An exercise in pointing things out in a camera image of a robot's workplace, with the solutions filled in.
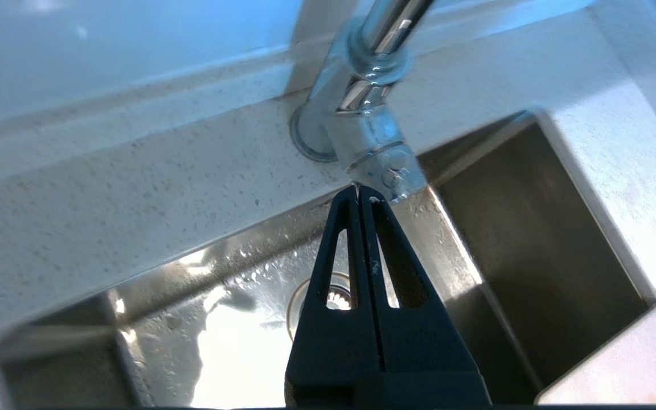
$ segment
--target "faucet spout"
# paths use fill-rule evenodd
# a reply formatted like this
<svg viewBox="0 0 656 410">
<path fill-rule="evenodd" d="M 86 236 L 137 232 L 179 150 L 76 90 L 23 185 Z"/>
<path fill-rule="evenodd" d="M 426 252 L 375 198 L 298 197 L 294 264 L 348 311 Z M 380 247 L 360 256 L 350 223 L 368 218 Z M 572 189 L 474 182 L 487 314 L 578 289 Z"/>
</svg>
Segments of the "faucet spout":
<svg viewBox="0 0 656 410">
<path fill-rule="evenodd" d="M 409 71 L 401 45 L 430 3 L 376 0 L 365 20 L 348 21 L 290 127 L 303 155 L 338 161 L 351 179 L 394 202 L 427 185 L 386 96 Z"/>
</svg>

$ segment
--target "speckled countertop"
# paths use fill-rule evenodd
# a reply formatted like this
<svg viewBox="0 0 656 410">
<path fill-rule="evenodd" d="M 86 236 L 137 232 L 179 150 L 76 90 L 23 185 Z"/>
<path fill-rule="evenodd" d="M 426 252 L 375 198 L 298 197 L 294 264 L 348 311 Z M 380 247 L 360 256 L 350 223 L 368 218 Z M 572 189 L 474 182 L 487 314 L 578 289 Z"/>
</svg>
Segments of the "speckled countertop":
<svg viewBox="0 0 656 410">
<path fill-rule="evenodd" d="M 541 106 L 620 257 L 656 297 L 656 105 L 600 11 L 424 55 L 391 104 L 415 151 Z M 0 179 L 0 334 L 348 182 L 303 158 L 304 93 Z"/>
</svg>

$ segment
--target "sink basin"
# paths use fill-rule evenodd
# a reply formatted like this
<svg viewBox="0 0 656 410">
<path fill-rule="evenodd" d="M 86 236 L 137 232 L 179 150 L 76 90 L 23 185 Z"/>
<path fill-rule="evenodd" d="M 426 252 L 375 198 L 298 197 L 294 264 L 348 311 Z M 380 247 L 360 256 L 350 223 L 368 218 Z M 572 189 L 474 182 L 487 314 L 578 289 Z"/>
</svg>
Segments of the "sink basin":
<svg viewBox="0 0 656 410">
<path fill-rule="evenodd" d="M 533 403 L 648 308 L 531 115 L 419 160 L 429 187 L 393 210 L 495 403 Z M 283 407 L 330 199 L 15 329 L 0 365 L 16 405 Z M 328 304 L 346 309 L 345 250 L 333 270 Z"/>
</svg>

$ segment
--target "sink drain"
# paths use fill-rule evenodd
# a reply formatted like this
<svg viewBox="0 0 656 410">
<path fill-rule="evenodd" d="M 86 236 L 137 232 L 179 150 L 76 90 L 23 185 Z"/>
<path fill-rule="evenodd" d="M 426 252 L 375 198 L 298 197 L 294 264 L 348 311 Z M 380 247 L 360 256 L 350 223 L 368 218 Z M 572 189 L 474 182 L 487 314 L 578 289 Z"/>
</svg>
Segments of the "sink drain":
<svg viewBox="0 0 656 410">
<path fill-rule="evenodd" d="M 333 272 L 330 277 L 330 286 L 328 287 L 328 300 L 326 307 L 335 310 L 349 310 L 351 309 L 351 282 L 349 276 L 341 272 Z M 308 292 L 308 284 L 310 278 L 301 283 L 297 287 L 295 293 L 290 299 L 290 304 L 287 308 L 287 330 L 290 333 L 290 340 L 295 339 L 295 330 L 297 330 L 297 322 L 300 320 L 300 311 L 302 310 L 302 303 L 305 301 L 305 294 Z"/>
</svg>

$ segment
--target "metal pipe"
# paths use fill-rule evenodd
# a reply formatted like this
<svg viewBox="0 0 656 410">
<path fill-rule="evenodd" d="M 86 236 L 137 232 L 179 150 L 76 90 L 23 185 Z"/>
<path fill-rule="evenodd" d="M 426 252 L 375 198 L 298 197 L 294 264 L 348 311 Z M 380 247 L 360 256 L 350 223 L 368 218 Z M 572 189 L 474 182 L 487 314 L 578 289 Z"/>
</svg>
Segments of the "metal pipe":
<svg viewBox="0 0 656 410">
<path fill-rule="evenodd" d="M 392 54 L 401 47 L 433 0 L 375 0 L 361 26 L 361 37 L 373 54 Z"/>
</svg>

